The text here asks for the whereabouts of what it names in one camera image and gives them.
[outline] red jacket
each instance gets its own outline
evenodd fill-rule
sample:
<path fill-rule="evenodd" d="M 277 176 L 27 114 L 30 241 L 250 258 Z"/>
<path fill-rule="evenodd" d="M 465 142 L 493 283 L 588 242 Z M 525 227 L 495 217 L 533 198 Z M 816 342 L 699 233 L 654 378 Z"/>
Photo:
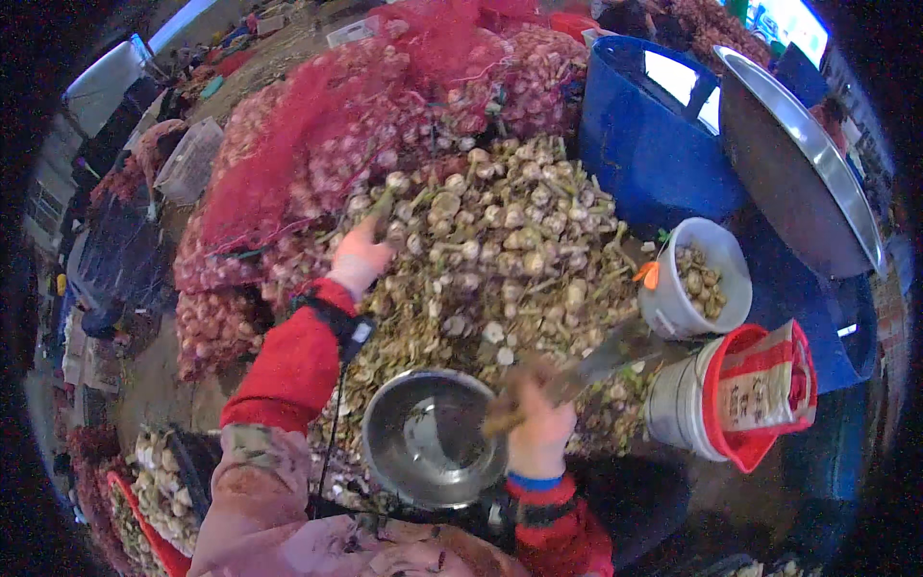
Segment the red jacket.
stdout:
<path fill-rule="evenodd" d="M 316 296 L 355 314 L 349 294 L 337 283 L 316 282 Z M 222 411 L 222 427 L 260 423 L 286 431 L 307 431 L 330 399 L 340 375 L 333 333 L 302 307 L 266 335 L 266 341 L 239 391 Z M 569 475 L 547 491 L 526 491 L 512 483 L 513 497 L 533 505 L 563 504 L 574 494 Z M 580 499 L 574 511 L 547 528 L 516 528 L 517 557 L 534 575 L 611 577 L 612 541 Z"/>

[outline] wrist strap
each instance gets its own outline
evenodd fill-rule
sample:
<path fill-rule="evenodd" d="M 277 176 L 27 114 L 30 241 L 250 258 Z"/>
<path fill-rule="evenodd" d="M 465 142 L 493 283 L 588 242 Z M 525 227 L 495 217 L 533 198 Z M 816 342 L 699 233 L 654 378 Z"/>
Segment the wrist strap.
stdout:
<path fill-rule="evenodd" d="M 564 503 L 552 505 L 528 505 L 507 495 L 505 499 L 495 504 L 499 506 L 499 514 L 503 523 L 540 529 L 550 527 L 555 524 L 555 521 L 576 509 L 577 495 L 572 495 Z"/>
<path fill-rule="evenodd" d="M 375 321 L 365 315 L 350 317 L 341 308 L 317 298 L 316 287 L 311 288 L 306 295 L 298 295 L 292 299 L 291 312 L 294 314 L 301 307 L 311 307 L 319 320 L 324 321 L 340 346 L 340 362 L 346 366 L 350 364 L 362 346 L 368 342 L 375 332 Z"/>

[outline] white bucket of garlic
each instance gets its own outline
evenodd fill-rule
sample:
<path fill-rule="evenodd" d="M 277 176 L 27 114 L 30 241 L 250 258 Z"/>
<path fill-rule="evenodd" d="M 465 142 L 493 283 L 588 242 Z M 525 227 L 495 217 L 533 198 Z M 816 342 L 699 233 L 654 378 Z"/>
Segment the white bucket of garlic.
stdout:
<path fill-rule="evenodd" d="M 658 282 L 642 286 L 644 320 L 664 339 L 725 334 L 743 324 L 753 285 L 740 244 L 717 223 L 690 218 L 673 229 L 657 257 Z"/>

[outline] metal bowl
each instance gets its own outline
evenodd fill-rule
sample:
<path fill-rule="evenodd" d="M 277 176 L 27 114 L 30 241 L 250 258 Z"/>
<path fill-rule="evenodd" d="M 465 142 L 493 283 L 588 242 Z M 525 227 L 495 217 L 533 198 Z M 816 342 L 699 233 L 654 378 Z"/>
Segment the metal bowl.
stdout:
<path fill-rule="evenodd" d="M 714 52 L 725 153 L 779 237 L 815 273 L 853 277 L 884 268 L 862 187 L 833 141 L 781 82 L 730 48 Z"/>
<path fill-rule="evenodd" d="M 481 381 L 448 369 L 411 370 L 385 383 L 362 421 L 372 474 L 415 507 L 467 506 L 506 471 L 506 441 L 480 432 L 493 398 Z"/>

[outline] white light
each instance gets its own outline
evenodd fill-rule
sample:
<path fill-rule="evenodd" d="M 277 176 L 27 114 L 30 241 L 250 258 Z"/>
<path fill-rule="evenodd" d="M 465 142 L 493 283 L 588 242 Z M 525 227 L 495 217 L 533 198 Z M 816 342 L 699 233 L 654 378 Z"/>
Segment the white light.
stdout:
<path fill-rule="evenodd" d="M 858 325 L 849 325 L 845 329 L 840 329 L 839 331 L 837 331 L 836 336 L 842 339 L 843 337 L 850 335 L 856 331 L 858 331 Z"/>

